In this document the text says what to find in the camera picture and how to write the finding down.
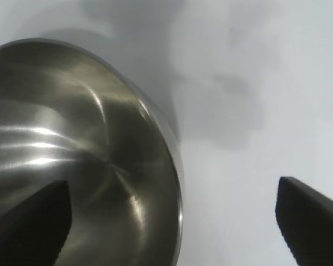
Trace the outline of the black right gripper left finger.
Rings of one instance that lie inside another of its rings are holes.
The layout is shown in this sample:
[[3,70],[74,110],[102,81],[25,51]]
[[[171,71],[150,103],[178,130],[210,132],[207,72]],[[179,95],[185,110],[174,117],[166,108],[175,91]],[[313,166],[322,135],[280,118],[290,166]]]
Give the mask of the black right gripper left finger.
[[54,265],[71,225],[67,181],[45,186],[0,216],[0,265]]

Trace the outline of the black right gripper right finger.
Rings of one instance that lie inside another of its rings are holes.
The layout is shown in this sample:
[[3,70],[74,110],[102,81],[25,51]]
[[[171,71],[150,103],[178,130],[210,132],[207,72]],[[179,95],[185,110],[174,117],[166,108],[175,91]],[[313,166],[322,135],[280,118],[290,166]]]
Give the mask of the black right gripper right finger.
[[281,177],[275,217],[298,265],[333,265],[333,200],[294,177]]

